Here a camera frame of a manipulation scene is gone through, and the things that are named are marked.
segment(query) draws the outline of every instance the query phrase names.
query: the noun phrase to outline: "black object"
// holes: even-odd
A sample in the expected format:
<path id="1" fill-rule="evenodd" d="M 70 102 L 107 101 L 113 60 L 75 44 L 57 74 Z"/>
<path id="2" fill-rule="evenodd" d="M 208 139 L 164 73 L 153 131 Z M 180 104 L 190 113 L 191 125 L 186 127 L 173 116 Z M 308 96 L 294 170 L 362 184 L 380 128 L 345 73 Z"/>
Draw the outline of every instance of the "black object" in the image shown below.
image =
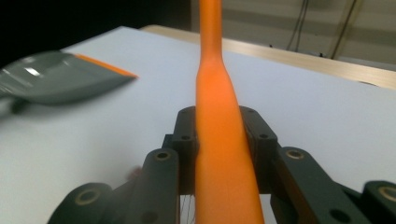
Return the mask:
<path id="1" fill-rule="evenodd" d="M 103 187 L 103 196 L 87 207 L 78 207 L 76 201 L 86 186 L 75 189 L 49 224 L 82 223 L 82 219 L 86 224 L 179 223 L 177 196 L 194 193 L 194 161 L 199 148 L 194 109 L 178 113 L 174 133 L 165 136 L 162 149 L 148 154 L 136 180 L 113 190 L 111 196 Z M 306 151 L 281 147 L 257 111 L 241 106 L 241 113 L 259 191 L 271 194 L 278 223 L 396 223 L 395 184 L 371 181 L 362 194 L 339 185 Z M 70 221 L 66 213 L 80 219 Z"/>

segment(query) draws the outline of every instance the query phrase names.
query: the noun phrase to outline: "orange edge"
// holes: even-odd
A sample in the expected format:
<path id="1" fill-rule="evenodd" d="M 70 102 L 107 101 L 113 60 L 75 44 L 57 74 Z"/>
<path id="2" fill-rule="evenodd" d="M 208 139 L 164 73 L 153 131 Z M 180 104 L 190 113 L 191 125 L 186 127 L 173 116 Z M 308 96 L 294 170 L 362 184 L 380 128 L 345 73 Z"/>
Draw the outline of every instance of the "orange edge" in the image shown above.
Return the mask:
<path id="1" fill-rule="evenodd" d="M 102 61 L 93 59 L 93 58 L 91 58 L 91 57 L 88 57 L 88 56 L 85 56 L 85 55 L 82 55 L 82 54 L 75 54 L 75 56 L 78 57 L 78 58 L 80 58 L 80 59 L 82 59 L 82 60 L 84 60 L 84 61 L 87 61 L 87 62 L 90 62 L 90 63 L 96 63 L 97 65 L 100 65 L 100 66 L 102 66 L 102 67 L 104 67 L 104 68 L 107 68 L 107 69 L 109 69 L 109 70 L 111 70 L 111 71 L 113 71 L 113 72 L 116 72 L 116 73 L 118 73 L 118 74 L 120 74 L 120 75 L 123 75 L 123 76 L 127 76 L 127 77 L 139 77 L 139 76 L 137 76 L 137 75 L 135 75 L 135 74 L 133 74 L 133 73 L 130 73 L 130 72 L 128 72 L 128 71 L 125 71 L 125 70 L 123 70 L 123 69 L 120 69 L 120 68 L 118 68 L 118 67 L 116 67 L 116 66 L 114 66 L 114 65 L 111 65 L 111 64 L 108 64 L 108 63 L 104 63 L 104 62 L 102 62 Z"/>

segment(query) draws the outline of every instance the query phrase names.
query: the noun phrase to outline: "orange utensil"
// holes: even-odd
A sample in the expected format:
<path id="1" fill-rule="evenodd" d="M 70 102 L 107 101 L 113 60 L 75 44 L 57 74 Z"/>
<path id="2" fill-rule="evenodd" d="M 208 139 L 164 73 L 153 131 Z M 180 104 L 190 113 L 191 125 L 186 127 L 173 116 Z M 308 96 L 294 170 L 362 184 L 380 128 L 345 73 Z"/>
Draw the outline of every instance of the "orange utensil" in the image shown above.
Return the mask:
<path id="1" fill-rule="evenodd" d="M 239 104 L 222 60 L 221 1 L 201 0 L 201 63 L 196 84 L 196 222 L 263 223 Z"/>

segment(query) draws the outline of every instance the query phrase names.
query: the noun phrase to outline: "black cable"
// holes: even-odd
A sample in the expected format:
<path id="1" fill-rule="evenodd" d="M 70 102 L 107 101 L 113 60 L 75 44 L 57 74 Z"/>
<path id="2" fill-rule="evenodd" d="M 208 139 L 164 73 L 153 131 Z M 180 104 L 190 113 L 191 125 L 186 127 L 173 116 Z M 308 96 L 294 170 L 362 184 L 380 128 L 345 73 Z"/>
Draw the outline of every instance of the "black cable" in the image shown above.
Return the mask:
<path id="1" fill-rule="evenodd" d="M 299 25 L 300 25 L 300 20 L 301 20 L 301 17 L 302 17 L 302 15 L 303 15 L 303 12 L 304 12 L 305 2 L 306 2 L 306 0 L 304 0 L 303 3 L 301 4 L 300 13 L 299 13 L 299 15 L 298 15 L 297 22 L 296 22 L 296 24 L 294 25 L 293 33 L 292 33 L 292 35 L 291 35 L 289 44 L 288 44 L 288 46 L 286 47 L 286 50 L 289 50 L 289 49 L 290 49 L 291 43 L 293 42 L 294 36 L 296 35 L 297 29 L 298 29 L 298 27 L 299 27 Z"/>
<path id="2" fill-rule="evenodd" d="M 300 46 L 301 31 L 303 30 L 305 15 L 306 15 L 306 11 L 308 10 L 308 3 L 309 3 L 309 0 L 305 0 L 304 13 L 303 13 L 303 17 L 301 18 L 300 27 L 299 27 L 298 34 L 297 34 L 297 43 L 296 43 L 296 49 L 295 49 L 296 52 L 298 52 L 298 48 Z"/>

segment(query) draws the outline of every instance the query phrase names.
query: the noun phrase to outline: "beige wall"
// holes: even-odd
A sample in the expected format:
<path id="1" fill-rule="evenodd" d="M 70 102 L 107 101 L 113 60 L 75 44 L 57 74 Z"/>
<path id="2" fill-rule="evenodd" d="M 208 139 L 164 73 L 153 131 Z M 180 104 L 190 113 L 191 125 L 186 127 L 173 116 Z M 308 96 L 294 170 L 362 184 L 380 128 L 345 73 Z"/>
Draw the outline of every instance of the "beige wall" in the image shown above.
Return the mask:
<path id="1" fill-rule="evenodd" d="M 303 2 L 222 1 L 224 37 L 277 49 L 286 49 Z M 198 31 L 198 0 L 191 1 L 191 16 Z M 310 0 L 299 52 L 396 70 L 396 1 Z"/>

